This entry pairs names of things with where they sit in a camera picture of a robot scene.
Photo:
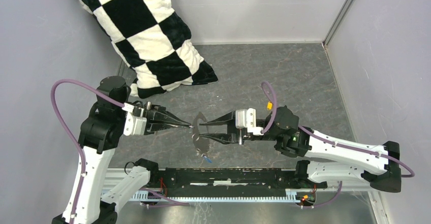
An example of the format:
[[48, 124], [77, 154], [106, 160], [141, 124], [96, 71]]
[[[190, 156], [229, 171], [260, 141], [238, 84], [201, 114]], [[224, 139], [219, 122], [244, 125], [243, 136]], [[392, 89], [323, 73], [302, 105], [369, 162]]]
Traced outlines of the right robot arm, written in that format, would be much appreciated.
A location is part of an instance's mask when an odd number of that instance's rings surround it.
[[387, 193], [401, 192], [397, 142], [370, 145], [332, 137], [300, 126], [299, 117], [286, 106], [276, 108], [265, 119], [258, 119], [256, 110], [249, 108], [204, 123], [204, 126], [220, 125], [226, 125], [226, 133], [201, 134], [201, 137], [239, 145], [245, 141], [274, 141], [274, 149], [282, 155], [302, 158], [293, 174], [299, 187], [312, 182], [354, 181]]

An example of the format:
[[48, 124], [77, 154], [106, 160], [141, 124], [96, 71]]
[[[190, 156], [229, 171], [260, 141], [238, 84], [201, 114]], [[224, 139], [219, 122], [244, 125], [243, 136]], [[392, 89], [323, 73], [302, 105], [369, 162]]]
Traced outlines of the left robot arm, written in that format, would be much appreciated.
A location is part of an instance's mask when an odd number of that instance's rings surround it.
[[168, 112], [165, 107], [150, 102], [129, 102], [131, 88], [121, 76], [101, 80], [97, 88], [74, 79], [54, 83], [50, 97], [61, 123], [66, 123], [56, 103], [56, 89], [64, 83], [75, 84], [93, 92], [97, 100], [80, 134], [73, 137], [78, 154], [78, 168], [69, 202], [53, 223], [116, 223], [124, 205], [145, 186], [154, 187], [160, 181], [159, 166], [146, 159], [133, 163], [131, 170], [109, 192], [102, 189], [108, 166], [122, 136], [142, 136], [191, 124]]

